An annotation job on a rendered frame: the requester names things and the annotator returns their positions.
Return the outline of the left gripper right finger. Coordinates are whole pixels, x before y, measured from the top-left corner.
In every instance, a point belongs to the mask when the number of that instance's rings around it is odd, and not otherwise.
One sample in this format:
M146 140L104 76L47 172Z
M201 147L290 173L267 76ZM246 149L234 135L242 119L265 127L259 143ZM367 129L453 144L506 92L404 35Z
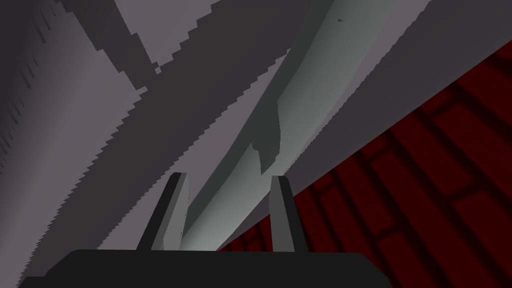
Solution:
M275 175L271 179L269 214L274 252L309 250L290 182L283 175Z

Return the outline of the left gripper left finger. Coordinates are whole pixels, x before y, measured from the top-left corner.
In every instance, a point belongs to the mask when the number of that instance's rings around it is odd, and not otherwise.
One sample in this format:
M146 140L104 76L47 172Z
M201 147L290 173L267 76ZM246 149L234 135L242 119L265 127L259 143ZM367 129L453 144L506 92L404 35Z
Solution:
M188 174L172 173L136 249L178 251L181 247L189 202Z

